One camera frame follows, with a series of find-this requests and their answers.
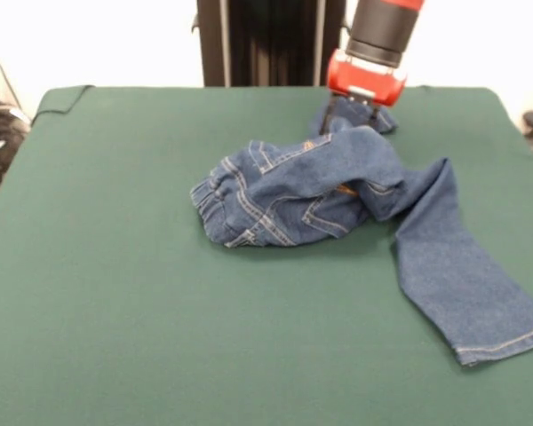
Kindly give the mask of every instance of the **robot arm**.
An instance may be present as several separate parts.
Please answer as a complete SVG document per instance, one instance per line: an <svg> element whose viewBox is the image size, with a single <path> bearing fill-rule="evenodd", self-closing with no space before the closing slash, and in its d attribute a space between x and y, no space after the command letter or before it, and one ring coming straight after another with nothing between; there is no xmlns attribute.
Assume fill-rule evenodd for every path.
<svg viewBox="0 0 533 426"><path fill-rule="evenodd" d="M406 80L397 68L424 1L359 0L346 50L330 60L330 90L375 108L393 105Z"/></svg>

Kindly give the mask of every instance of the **cable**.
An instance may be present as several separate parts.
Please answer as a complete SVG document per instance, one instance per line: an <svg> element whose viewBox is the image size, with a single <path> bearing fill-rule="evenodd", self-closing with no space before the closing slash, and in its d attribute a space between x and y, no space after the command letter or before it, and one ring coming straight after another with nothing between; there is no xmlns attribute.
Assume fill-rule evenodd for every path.
<svg viewBox="0 0 533 426"><path fill-rule="evenodd" d="M4 78L4 81L6 82L6 86L8 86L8 90L10 91L10 93L12 94L12 97L14 98L14 101L16 102L16 107L18 107L21 110L20 100L18 99L18 96L16 96L16 92L12 88L12 85L10 84L10 80L8 80L8 77L1 63L0 63L0 74L2 74L2 77Z"/></svg>
<svg viewBox="0 0 533 426"><path fill-rule="evenodd" d="M22 120L25 124L31 124L32 121L29 119L27 115L24 114L24 112L12 105L0 105L0 111L8 111L10 115L13 115L16 118L19 118Z"/></svg>

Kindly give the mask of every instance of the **green felt surface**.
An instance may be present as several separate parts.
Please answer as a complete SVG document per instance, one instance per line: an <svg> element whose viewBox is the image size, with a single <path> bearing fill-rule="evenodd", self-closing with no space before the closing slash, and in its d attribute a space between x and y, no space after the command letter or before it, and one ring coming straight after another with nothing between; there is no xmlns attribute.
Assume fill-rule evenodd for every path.
<svg viewBox="0 0 533 426"><path fill-rule="evenodd" d="M533 351L462 368L402 295L395 224L210 243L188 192L317 89L58 90L0 192L0 426L533 425ZM485 90L407 89L391 137L454 163L466 226L533 296L533 154Z"/></svg>

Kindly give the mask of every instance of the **jeans waistband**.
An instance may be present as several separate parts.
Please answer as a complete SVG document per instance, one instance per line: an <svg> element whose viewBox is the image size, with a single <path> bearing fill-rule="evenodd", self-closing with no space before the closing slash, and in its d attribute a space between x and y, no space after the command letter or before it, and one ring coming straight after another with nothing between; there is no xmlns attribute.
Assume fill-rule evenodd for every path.
<svg viewBox="0 0 533 426"><path fill-rule="evenodd" d="M226 244L237 237L237 232L227 224L224 196L213 176L192 189L190 195L203 221L205 233L213 242Z"/></svg>

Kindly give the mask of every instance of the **jeans leg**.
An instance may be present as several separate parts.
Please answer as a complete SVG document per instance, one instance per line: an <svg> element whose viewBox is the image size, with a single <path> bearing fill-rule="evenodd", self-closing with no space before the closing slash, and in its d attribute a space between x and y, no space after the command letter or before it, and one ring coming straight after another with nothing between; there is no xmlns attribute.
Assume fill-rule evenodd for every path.
<svg viewBox="0 0 533 426"><path fill-rule="evenodd" d="M396 240L402 291L441 330L461 364L533 348L533 299L462 226L448 161Z"/></svg>

